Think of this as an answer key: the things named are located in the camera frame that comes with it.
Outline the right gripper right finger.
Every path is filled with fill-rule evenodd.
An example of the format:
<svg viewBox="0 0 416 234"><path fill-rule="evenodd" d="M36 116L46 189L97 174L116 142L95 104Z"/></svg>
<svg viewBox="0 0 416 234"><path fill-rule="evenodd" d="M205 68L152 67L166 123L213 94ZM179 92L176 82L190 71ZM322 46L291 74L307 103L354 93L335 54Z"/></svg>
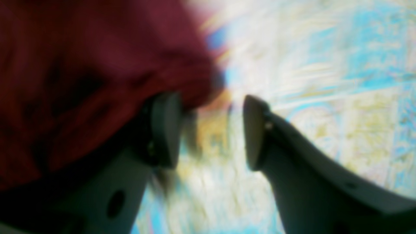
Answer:
<svg viewBox="0 0 416 234"><path fill-rule="evenodd" d="M272 187L287 234L414 234L415 200L366 181L323 154L262 99L243 103L248 167Z"/></svg>

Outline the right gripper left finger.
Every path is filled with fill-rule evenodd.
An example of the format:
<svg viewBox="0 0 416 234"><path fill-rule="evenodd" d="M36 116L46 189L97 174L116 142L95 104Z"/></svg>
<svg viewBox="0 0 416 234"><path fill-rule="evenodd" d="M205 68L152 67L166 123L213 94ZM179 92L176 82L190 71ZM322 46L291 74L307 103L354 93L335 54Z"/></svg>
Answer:
<svg viewBox="0 0 416 234"><path fill-rule="evenodd" d="M155 95L91 154L1 192L1 233L129 234L152 173L178 164L182 115L177 92Z"/></svg>

